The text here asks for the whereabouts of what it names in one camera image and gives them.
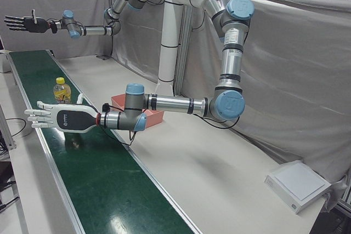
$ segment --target plastic bottle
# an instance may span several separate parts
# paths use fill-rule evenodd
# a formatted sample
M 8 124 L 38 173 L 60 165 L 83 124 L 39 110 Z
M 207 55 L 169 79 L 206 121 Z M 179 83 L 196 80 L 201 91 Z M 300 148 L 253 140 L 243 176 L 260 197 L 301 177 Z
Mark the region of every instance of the plastic bottle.
M 71 104 L 71 88 L 67 83 L 65 83 L 64 78 L 56 78 L 54 95 L 58 104 Z

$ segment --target conveyor belt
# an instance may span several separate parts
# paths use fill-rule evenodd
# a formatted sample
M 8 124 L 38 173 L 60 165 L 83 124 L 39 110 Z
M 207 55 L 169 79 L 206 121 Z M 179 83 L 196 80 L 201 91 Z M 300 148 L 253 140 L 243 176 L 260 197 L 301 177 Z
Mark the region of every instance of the conveyor belt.
M 47 51 L 10 55 L 32 108 L 38 100 L 55 103 L 57 77 L 65 77 L 77 100 L 79 91 Z M 42 133 L 85 233 L 193 233 L 125 147 L 100 128 L 81 135 L 54 128 Z

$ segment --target logo on robotic hand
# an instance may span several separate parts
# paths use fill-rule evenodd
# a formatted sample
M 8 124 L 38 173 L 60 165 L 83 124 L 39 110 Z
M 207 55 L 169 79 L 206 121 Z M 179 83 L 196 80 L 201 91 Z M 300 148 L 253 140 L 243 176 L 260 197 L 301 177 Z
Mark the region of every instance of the logo on robotic hand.
M 67 126 L 68 125 L 68 115 L 67 114 L 64 114 L 64 126 Z

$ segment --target white device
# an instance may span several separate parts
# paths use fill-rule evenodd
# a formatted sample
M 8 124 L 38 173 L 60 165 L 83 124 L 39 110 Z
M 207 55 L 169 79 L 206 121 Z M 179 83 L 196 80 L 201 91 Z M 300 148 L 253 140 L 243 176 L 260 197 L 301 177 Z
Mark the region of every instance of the white device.
M 320 198 L 331 186 L 302 161 L 281 165 L 267 176 L 265 183 L 295 214 Z

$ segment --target cable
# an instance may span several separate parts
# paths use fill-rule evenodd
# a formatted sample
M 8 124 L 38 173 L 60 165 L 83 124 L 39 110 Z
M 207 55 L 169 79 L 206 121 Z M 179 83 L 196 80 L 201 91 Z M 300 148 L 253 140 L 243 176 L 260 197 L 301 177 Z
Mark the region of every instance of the cable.
M 114 109 L 120 110 L 121 112 L 124 112 L 124 110 L 123 110 L 123 109 L 121 109 L 121 108 L 118 108 L 118 107 L 114 107 L 114 106 L 112 106 L 112 105 L 109 105 L 109 104 L 108 104 L 108 106 L 109 106 L 109 107 L 111 107 L 111 108 L 114 108 Z
M 22 118 L 8 118 L 8 119 L 6 119 L 6 121 L 8 121 L 8 120 L 21 120 L 21 121 L 24 122 L 23 128 L 19 132 L 15 133 L 15 134 L 12 134 L 11 135 L 12 137 L 14 137 L 15 135 L 18 135 L 20 132 L 22 132 L 24 130 L 24 128 L 26 128 L 27 122 L 26 122 L 26 120 L 24 120 Z
M 0 213 L 2 212 L 2 210 L 4 208 L 6 208 L 8 205 L 10 205 L 12 202 L 16 201 L 17 199 L 19 199 L 20 197 L 15 197 L 13 200 L 11 200 L 10 202 L 6 203 L 6 204 L 3 204 L 0 206 Z
M 120 144 L 126 145 L 126 146 L 131 146 L 131 145 L 132 145 L 132 143 L 133 143 L 133 141 L 134 141 L 134 139 L 135 139 L 135 135 L 137 134 L 137 132 L 134 132 L 133 136 L 131 136 L 131 131 L 129 131 L 129 140 L 130 140 L 130 142 L 129 142 L 129 144 L 126 144 L 125 142 L 119 141 L 119 139 L 117 139 L 116 137 L 112 137 L 111 135 L 109 135 L 109 134 L 105 131 L 105 129 L 102 128 L 101 126 L 100 126 L 100 128 L 101 128 L 101 130 L 102 130 L 109 138 L 112 138 L 112 139 L 116 140 L 117 142 L 119 142 Z
M 215 126 L 215 125 L 213 125 L 212 123 L 209 123 L 208 121 L 206 121 L 205 117 L 201 117 L 201 116 L 199 116 L 199 115 L 196 115 L 196 116 L 198 116 L 200 119 L 202 119 L 205 123 L 209 124 L 210 126 L 215 127 L 215 128 L 218 128 L 218 129 L 223 129 L 223 130 L 225 130 L 225 129 L 230 129 L 230 128 L 234 127 L 234 126 L 238 123 L 238 121 L 239 121 L 239 119 L 240 119 L 240 116 L 239 116 L 239 117 L 236 119 L 235 123 L 234 123 L 233 125 L 229 126 L 229 127 L 218 127 L 218 126 Z
M 194 114 L 194 115 L 200 117 L 201 119 L 209 120 L 209 121 L 212 121 L 212 122 L 215 122 L 215 123 L 225 123 L 226 122 L 226 121 L 219 122 L 219 121 L 213 120 L 211 118 L 202 117 L 202 116 L 197 115 L 197 114 Z
M 60 19 L 51 19 L 52 21 L 54 21 L 54 22 L 59 22 L 60 21 Z
M 165 3 L 165 0 L 160 0 L 158 3 L 147 0 L 146 3 L 149 5 L 163 5 Z
M 198 30 L 200 27 L 202 27 L 203 23 L 205 22 L 205 12 L 203 13 L 203 18 L 202 18 L 202 22 L 200 24 L 200 26 L 196 27 L 196 28 L 191 28 L 191 31 L 194 31 L 194 30 Z
M 245 44 L 245 42 L 246 42 L 248 33 L 249 33 L 249 31 L 246 33 L 246 36 L 245 36 L 245 38 L 244 38 L 244 44 Z

